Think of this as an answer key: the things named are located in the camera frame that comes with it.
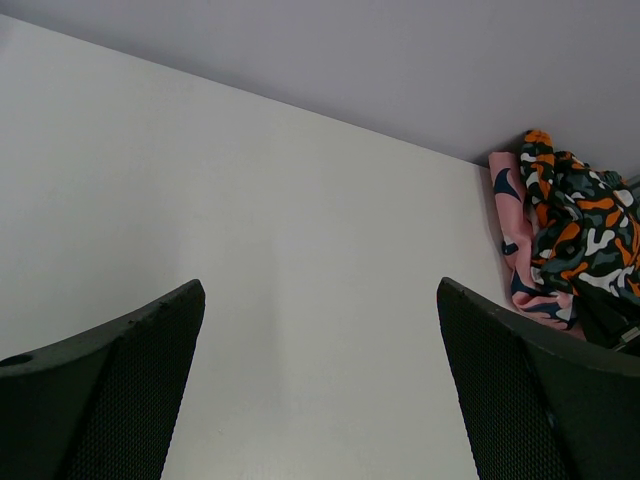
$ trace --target pink fabric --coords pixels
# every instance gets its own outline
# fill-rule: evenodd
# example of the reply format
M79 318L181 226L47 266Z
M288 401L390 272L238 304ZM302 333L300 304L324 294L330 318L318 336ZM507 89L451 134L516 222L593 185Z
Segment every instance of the pink fabric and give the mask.
M572 316L573 296L562 292L543 292L531 273L531 249L535 238L531 222L525 215L526 189L520 180L518 161L512 153L489 155L491 181L504 237L503 253L513 270L511 294L515 307L523 315L556 330L585 339L579 324L568 328Z

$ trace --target gray wall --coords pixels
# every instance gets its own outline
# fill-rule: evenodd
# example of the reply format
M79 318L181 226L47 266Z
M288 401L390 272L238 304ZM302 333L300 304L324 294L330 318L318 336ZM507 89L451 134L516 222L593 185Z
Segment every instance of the gray wall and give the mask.
M527 128L640 172L635 0L0 0L0 12L470 161Z

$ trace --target white table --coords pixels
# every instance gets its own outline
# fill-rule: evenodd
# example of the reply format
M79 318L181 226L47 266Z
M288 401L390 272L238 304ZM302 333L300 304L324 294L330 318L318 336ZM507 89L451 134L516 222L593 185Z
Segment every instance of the white table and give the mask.
M475 478L435 291L447 275L506 303L486 170L0 32L0 357L198 277L165 480Z

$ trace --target crumpled cloth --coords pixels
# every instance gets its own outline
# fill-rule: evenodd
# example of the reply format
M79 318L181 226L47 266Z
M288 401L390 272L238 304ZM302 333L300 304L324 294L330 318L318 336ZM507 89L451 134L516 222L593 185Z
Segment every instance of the crumpled cloth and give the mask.
M566 330L584 340L573 312L573 294L536 284L531 275L535 232L525 208L526 188L520 179L516 156L507 152L492 153L489 170L503 235L502 253L513 270L511 298L514 306L543 325Z
M520 169L540 226L531 252L536 285L640 306L640 212L620 176L554 152L540 130L526 133Z

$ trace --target orange and black camouflage fabric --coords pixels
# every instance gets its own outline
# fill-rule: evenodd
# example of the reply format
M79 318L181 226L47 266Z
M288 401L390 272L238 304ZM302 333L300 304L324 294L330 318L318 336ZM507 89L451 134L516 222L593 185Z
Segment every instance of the orange and black camouflage fabric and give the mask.
M640 212L621 177L554 152L540 130L526 133L520 169L540 226L534 281L574 295L596 288L640 306Z

